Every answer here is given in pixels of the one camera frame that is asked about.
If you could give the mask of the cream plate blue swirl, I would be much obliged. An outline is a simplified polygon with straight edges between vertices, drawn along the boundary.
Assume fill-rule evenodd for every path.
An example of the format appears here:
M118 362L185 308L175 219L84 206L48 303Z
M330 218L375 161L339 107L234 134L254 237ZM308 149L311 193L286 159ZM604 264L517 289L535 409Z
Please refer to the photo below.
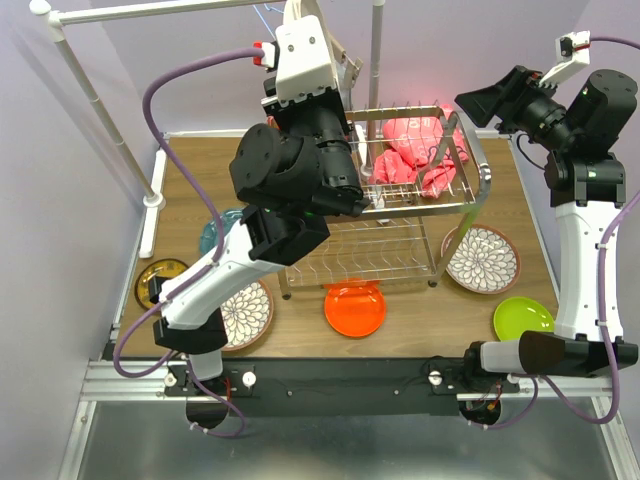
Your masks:
M352 59L346 49L330 32L325 16L316 0L288 0L284 5L283 24L291 24L306 16L314 16L319 21L324 45L328 51L328 57L332 62L332 74L343 106L346 110L353 109L352 94L360 75L363 61L360 58Z

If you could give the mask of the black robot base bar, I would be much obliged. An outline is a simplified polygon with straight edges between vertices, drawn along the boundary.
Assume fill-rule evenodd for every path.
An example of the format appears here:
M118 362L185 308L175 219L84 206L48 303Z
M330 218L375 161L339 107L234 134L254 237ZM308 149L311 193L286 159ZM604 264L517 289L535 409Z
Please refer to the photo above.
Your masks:
M487 399L504 374L473 375L460 358L227 358L222 377L248 417L456 416L459 396Z

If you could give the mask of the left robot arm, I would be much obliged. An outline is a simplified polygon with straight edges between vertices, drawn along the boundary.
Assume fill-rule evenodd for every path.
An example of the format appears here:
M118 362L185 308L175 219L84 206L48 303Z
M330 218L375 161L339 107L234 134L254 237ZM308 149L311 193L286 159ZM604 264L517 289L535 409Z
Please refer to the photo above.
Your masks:
M221 245L164 281L158 295L155 342L187 355L187 382L201 395L221 385L222 304L315 250L330 235L327 217L357 217L370 203L337 88L294 100L273 96L264 110L276 124L252 126L229 165L242 218L219 234Z

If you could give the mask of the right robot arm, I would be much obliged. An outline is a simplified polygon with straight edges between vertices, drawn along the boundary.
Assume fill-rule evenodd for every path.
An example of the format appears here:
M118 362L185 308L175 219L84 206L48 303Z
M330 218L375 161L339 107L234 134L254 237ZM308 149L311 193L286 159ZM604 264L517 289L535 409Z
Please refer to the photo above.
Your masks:
M514 67L496 84L455 102L477 126L499 118L502 133L526 133L544 147L544 178L561 241L559 306L551 333L475 342L460 379L480 392L497 374L595 377L633 366L639 348L624 339L617 312L616 226L626 206L625 169L612 147L637 107L637 83L596 70L569 107L553 99L542 75Z

